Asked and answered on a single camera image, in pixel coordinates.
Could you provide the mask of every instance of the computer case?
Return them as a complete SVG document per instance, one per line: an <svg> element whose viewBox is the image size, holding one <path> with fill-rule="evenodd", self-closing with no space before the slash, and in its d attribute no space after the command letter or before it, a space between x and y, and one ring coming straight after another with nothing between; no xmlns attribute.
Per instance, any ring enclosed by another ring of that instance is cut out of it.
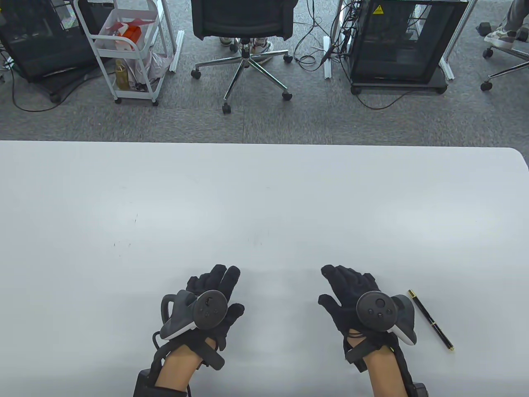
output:
<svg viewBox="0 0 529 397"><path fill-rule="evenodd" d="M466 0L360 0L345 57L351 91L387 86L444 92L438 64L466 6Z"/></svg>
<svg viewBox="0 0 529 397"><path fill-rule="evenodd" d="M80 3L94 28L104 24L114 7L113 3ZM0 42L27 81L96 65L70 0L0 0L0 9Z"/></svg>

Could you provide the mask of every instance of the gray pants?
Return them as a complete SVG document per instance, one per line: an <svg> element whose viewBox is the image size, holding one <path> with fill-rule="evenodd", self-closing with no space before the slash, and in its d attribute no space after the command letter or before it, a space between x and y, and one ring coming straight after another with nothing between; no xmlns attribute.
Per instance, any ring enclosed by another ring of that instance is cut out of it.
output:
<svg viewBox="0 0 529 397"><path fill-rule="evenodd" d="M509 12L503 20L504 30L520 29L524 23L525 17L529 14L529 0L513 0Z"/></svg>

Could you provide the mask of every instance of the warning label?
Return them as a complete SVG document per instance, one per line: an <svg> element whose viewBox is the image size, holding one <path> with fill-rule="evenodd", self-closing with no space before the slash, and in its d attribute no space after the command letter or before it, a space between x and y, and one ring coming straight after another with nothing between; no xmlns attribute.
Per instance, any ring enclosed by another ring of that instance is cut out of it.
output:
<svg viewBox="0 0 529 397"><path fill-rule="evenodd" d="M373 12L373 15L384 15L384 11L382 10L381 5L376 8L376 10Z"/></svg>

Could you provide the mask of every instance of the black glove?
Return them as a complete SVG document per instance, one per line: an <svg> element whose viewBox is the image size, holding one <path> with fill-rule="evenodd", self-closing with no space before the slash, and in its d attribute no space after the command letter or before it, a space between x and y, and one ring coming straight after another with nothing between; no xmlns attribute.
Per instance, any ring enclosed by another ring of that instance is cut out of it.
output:
<svg viewBox="0 0 529 397"><path fill-rule="evenodd" d="M226 300L229 302L240 275L241 271L236 266L230 266L230 268L226 270L226 266L224 265L215 265L211 272L204 273L200 277L191 277L187 282L186 290L197 296L209 290L217 290L222 292L226 297ZM226 335L230 327L240 316L243 315L243 313L244 306L240 303L234 303L228 308L224 320L222 320L218 326L202 332L215 340L217 342L217 348L220 351L223 351L226 348Z"/></svg>
<svg viewBox="0 0 529 397"><path fill-rule="evenodd" d="M358 299L369 291L379 291L375 278L369 274L360 274L353 269L343 266L325 265L322 267L323 277L327 279L331 288L341 303L336 303L330 295L320 295L318 303L331 315L338 331L347 337L349 330L366 331L357 316Z"/></svg>

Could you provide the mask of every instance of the sneaker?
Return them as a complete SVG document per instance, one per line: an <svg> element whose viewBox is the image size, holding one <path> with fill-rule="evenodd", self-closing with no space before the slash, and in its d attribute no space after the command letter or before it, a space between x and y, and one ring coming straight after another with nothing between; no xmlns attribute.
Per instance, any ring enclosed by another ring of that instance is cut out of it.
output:
<svg viewBox="0 0 529 397"><path fill-rule="evenodd" d="M263 39L253 39L252 43L252 55L259 55L263 52L273 51L273 44L268 41L267 38ZM266 61L269 61L273 57L268 57L258 61L258 64L264 64Z"/></svg>
<svg viewBox="0 0 529 397"><path fill-rule="evenodd" d="M484 40L494 47L510 50L516 40L516 32L514 30L505 31L500 26L497 30L485 36Z"/></svg>
<svg viewBox="0 0 529 397"><path fill-rule="evenodd" d="M225 47L228 47L231 43L233 43L233 39L231 37L219 37L221 44Z"/></svg>

